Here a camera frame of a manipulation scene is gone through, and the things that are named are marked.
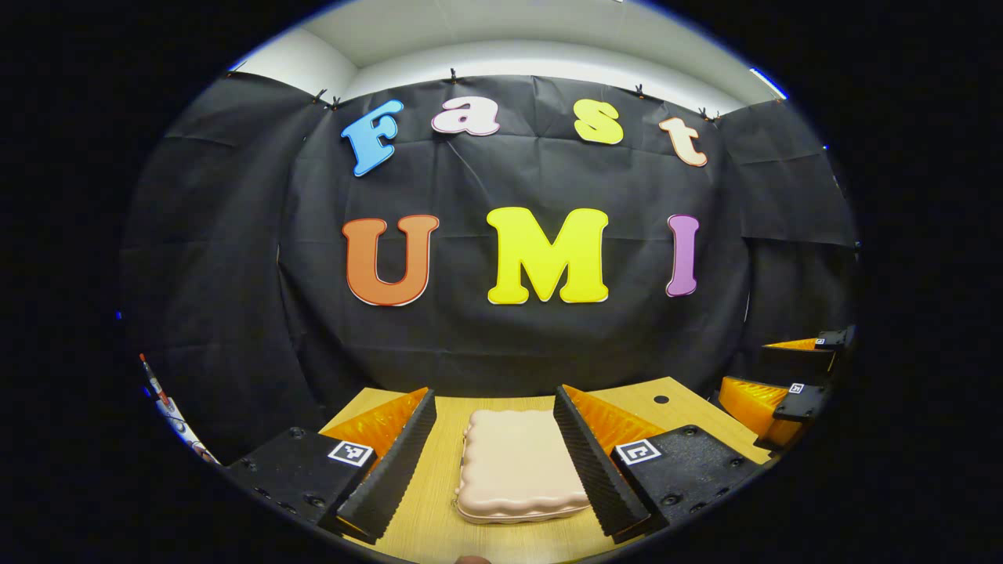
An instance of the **wooden surface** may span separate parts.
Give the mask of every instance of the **wooden surface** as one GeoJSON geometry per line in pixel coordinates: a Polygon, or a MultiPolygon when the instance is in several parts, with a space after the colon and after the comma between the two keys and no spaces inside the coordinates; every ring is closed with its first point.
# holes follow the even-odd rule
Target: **wooden surface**
{"type": "MultiPolygon", "coordinates": [[[[755,463],[769,460],[767,451],[752,446],[756,437],[751,431],[672,378],[590,393],[667,431],[696,425],[755,463]],[[669,402],[655,402],[656,395],[665,395],[669,402]]],[[[400,395],[403,393],[364,388],[321,431],[400,395]]],[[[554,396],[436,396],[435,408],[435,427],[386,534],[375,546],[345,538],[419,564],[453,564],[465,555],[482,556],[492,564],[563,564],[640,539],[614,545],[603,536],[592,508],[541,523],[473,525],[463,521],[453,506],[453,492],[459,487],[463,430],[470,413],[476,409],[553,409],[554,396]]]]}

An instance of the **pink plastic case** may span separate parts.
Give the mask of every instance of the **pink plastic case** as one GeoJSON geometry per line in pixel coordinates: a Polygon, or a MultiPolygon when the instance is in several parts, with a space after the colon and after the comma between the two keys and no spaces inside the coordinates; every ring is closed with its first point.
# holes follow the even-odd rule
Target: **pink plastic case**
{"type": "Polygon", "coordinates": [[[470,415],[456,509],[471,523],[568,517],[589,507],[553,410],[470,415]]]}

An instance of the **black fabric backdrop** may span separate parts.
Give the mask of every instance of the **black fabric backdrop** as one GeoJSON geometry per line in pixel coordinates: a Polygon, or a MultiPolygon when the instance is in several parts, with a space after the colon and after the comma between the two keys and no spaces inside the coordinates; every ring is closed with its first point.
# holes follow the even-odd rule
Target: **black fabric backdrop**
{"type": "MultiPolygon", "coordinates": [[[[716,122],[668,101],[575,80],[431,81],[343,102],[235,73],[211,86],[151,156],[121,253],[133,345],[225,464],[292,425],[319,429],[363,385],[442,395],[547,394],[672,376],[700,393],[743,351],[852,321],[855,234],[821,144],[785,103],[716,122]],[[493,99],[500,130],[435,132],[443,101],[493,99]],[[389,99],[394,155],[362,178],[341,130],[389,99]],[[582,140],[576,100],[619,111],[617,146],[582,140]],[[708,164],[674,154],[658,122],[697,129],[708,164]],[[609,299],[492,305],[495,208],[529,208],[553,241],[567,215],[609,216],[609,299]],[[379,218],[379,274],[403,275],[397,221],[430,214],[428,286],[376,307],[345,279],[342,226],[379,218]],[[669,216],[697,218],[696,292],[669,298],[669,216]],[[748,303],[748,318],[743,322],[748,303]]],[[[567,274],[558,287],[564,285],[567,274]]],[[[524,286],[530,288],[526,274],[524,286]]]]}

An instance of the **foam letter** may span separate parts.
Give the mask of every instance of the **foam letter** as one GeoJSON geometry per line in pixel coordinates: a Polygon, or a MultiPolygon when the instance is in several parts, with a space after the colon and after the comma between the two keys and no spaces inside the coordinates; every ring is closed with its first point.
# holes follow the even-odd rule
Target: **foam letter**
{"type": "Polygon", "coordinates": [[[624,138],[624,129],[616,121],[620,112],[610,103],[581,99],[572,109],[578,115],[575,130],[583,139],[616,145],[624,138]]]}
{"type": "Polygon", "coordinates": [[[396,113],[404,109],[404,104],[399,100],[390,100],[376,109],[366,113],[351,125],[341,131],[341,136],[348,137],[352,142],[352,151],[355,152],[355,176],[372,171],[377,165],[386,161],[393,155],[393,146],[384,146],[379,137],[384,136],[392,139],[397,135],[397,122],[387,113],[396,113]],[[379,118],[376,125],[373,121],[379,118]]]}
{"type": "Polygon", "coordinates": [[[665,287],[665,293],[674,298],[696,291],[696,279],[693,278],[694,240],[700,222],[690,216],[672,216],[669,218],[669,229],[675,237],[676,250],[672,255],[672,280],[665,287]]]}
{"type": "Polygon", "coordinates": [[[523,267],[541,301],[551,299],[566,267],[568,283],[561,288],[562,300],[601,302],[610,295],[603,285],[603,229],[609,224],[603,212],[573,210],[554,245],[526,208],[492,210],[487,223],[498,232],[497,284],[487,292],[487,301],[526,303],[530,291],[522,284],[523,267]]]}
{"type": "Polygon", "coordinates": [[[400,282],[388,284],[376,272],[379,236],[386,231],[386,222],[346,223],[341,232],[348,238],[348,287],[355,297],[369,305],[406,305],[421,297],[428,285],[429,239],[436,228],[434,216],[407,216],[397,223],[397,229],[407,235],[407,266],[400,282]]]}
{"type": "Polygon", "coordinates": [[[679,117],[666,119],[659,123],[658,127],[669,132],[672,149],[676,150],[676,156],[680,161],[691,167],[703,167],[707,164],[707,156],[697,153],[693,148],[693,139],[700,137],[696,129],[687,127],[679,117]]]}
{"type": "Polygon", "coordinates": [[[494,118],[498,114],[498,104],[490,98],[463,96],[446,100],[442,104],[446,111],[432,117],[432,128],[440,133],[466,131],[471,135],[489,135],[501,127],[494,118]]]}

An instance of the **yellow letter m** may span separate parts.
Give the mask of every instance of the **yellow letter m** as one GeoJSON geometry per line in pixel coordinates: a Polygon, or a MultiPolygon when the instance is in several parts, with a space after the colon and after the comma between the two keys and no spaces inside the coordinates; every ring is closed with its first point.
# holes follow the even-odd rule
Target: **yellow letter m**
{"type": "Polygon", "coordinates": [[[603,285],[603,229],[609,218],[599,210],[572,211],[551,245],[533,212],[526,208],[498,208],[487,214],[498,232],[497,284],[487,292],[493,304],[522,304],[530,297],[523,287],[523,268],[541,301],[549,301],[565,268],[568,283],[561,299],[568,303],[605,301],[603,285]]]}

